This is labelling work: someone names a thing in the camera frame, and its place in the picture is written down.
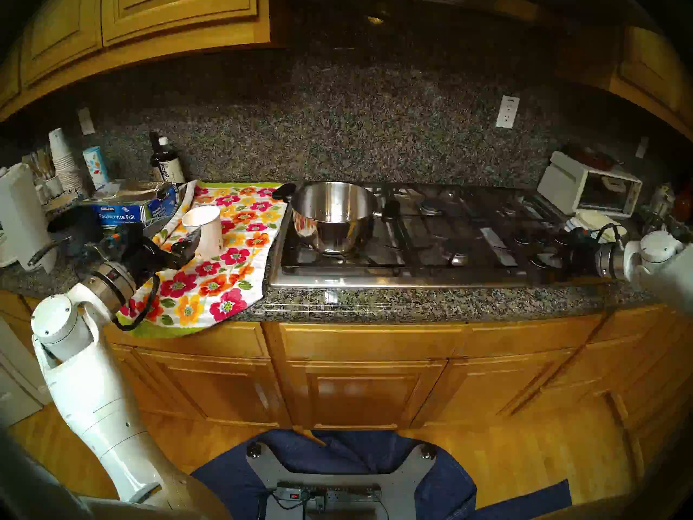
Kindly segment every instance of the stainless steel pot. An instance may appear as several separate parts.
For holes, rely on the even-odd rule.
[[[369,238],[372,217],[383,215],[373,193],[348,182],[310,182],[298,191],[285,184],[272,198],[291,204],[301,242],[326,255],[349,253]]]

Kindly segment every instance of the outlet cover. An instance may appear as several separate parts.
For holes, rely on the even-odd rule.
[[[515,116],[518,112],[519,103],[520,99],[517,96],[503,95],[495,125],[501,128],[512,128],[515,122]]]

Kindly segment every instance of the floral towel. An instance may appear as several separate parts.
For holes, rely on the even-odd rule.
[[[146,319],[132,332],[136,337],[168,338],[199,332],[262,298],[267,254],[286,205],[272,199],[276,182],[191,182],[181,207],[152,241],[162,250],[188,232],[180,218],[190,208],[216,204],[221,209],[224,250],[210,261],[197,257],[181,270],[162,270],[159,294]],[[131,324],[152,291],[148,281],[118,312]]]

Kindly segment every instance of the gas stove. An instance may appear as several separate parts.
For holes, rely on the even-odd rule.
[[[363,184],[399,215],[373,219],[347,256],[299,242],[290,207],[277,237],[270,285],[305,288],[445,288],[550,284],[565,278],[567,217],[529,190]]]

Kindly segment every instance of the blue fabric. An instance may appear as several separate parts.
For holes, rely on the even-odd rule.
[[[210,460],[196,469],[193,476],[219,497],[234,520],[256,520],[259,500],[261,503],[265,500],[265,486],[245,460],[246,447],[252,442],[267,444],[290,472],[350,474],[391,473],[420,443],[392,431],[313,431],[313,435],[326,447],[294,431],[265,432]],[[533,514],[548,508],[546,512],[549,512],[571,504],[568,482],[564,481],[503,502],[516,502],[507,509],[494,509],[502,505],[496,504],[475,511],[476,485],[472,478],[451,455],[439,447],[436,449],[436,462],[414,494],[418,520],[524,519],[532,517],[524,514],[526,511]]]

